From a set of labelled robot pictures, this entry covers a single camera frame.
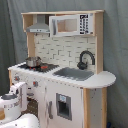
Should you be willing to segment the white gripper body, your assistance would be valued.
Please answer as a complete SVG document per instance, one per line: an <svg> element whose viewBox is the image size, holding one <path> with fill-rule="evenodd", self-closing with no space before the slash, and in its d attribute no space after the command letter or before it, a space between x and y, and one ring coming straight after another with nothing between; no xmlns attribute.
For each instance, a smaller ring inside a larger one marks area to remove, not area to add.
<svg viewBox="0 0 128 128"><path fill-rule="evenodd" d="M10 87L10 105L14 112L22 112L27 109L27 89L25 82L19 82Z"/></svg>

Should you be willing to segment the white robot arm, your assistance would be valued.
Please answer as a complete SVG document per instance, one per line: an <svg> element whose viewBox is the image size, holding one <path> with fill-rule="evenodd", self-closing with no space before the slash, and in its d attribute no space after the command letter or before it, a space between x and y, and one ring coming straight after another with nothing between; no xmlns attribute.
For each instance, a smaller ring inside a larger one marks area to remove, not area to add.
<svg viewBox="0 0 128 128"><path fill-rule="evenodd" d="M0 111L4 112L4 118L0 119L0 128L41 128L34 114L22 114L26 109L26 83L19 82L12 85L7 94L0 96Z"/></svg>

